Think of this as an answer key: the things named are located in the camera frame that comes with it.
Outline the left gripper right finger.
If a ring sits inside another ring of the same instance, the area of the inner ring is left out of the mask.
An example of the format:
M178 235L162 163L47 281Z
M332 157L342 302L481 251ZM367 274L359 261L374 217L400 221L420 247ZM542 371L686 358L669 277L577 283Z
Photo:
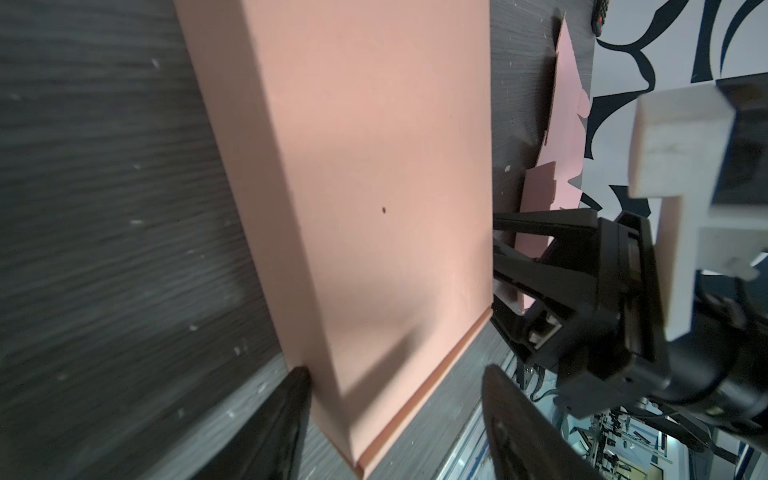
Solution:
M498 479L600 479L497 365L485 368L481 403Z

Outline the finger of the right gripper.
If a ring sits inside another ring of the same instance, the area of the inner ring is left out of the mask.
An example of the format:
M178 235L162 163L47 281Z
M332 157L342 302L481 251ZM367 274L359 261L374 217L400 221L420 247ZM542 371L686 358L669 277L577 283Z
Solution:
M494 306L494 326L517 354L571 354L600 341L595 254L560 252L545 262L493 255L494 278L534 299L518 315Z

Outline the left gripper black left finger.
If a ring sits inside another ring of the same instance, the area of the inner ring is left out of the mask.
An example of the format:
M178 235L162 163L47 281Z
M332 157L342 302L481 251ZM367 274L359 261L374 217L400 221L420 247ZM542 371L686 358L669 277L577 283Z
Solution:
M306 367L290 371L196 479L296 479L311 408Z

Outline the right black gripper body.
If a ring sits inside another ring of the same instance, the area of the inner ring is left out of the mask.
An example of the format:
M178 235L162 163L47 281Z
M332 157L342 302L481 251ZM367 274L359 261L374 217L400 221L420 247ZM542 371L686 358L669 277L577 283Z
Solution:
M744 281L734 297L694 287L690 331L664 335L655 250L647 219L631 212L598 216L589 237L552 239L545 262L560 252L595 254L600 341L571 354L521 354L524 363L557 375L556 402L584 418L608 409L638 414L649 399L660 411L653 427L700 450L703 439L683 423L691 416L767 446L767 318L749 299Z

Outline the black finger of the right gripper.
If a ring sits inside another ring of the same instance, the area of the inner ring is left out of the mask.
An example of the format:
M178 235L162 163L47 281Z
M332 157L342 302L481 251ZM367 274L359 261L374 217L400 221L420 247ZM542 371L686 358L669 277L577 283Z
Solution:
M598 229L598 215L591 209L495 213L493 229L513 232L514 249L527 257L538 258L552 239L589 237Z

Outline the pink cardboard box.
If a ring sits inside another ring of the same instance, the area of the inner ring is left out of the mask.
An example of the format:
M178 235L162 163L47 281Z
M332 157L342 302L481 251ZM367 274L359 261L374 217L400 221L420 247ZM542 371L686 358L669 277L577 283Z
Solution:
M584 167L586 130L591 101L578 72L566 22L556 44L556 63L548 128L536 165L527 170L520 211L543 212L576 209L582 190L571 180Z

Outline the orange cardboard box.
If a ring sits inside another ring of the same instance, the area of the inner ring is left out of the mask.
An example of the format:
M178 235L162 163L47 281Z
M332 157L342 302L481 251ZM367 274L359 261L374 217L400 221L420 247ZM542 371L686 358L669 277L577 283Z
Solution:
M179 1L289 367L368 477L488 321L485 1Z

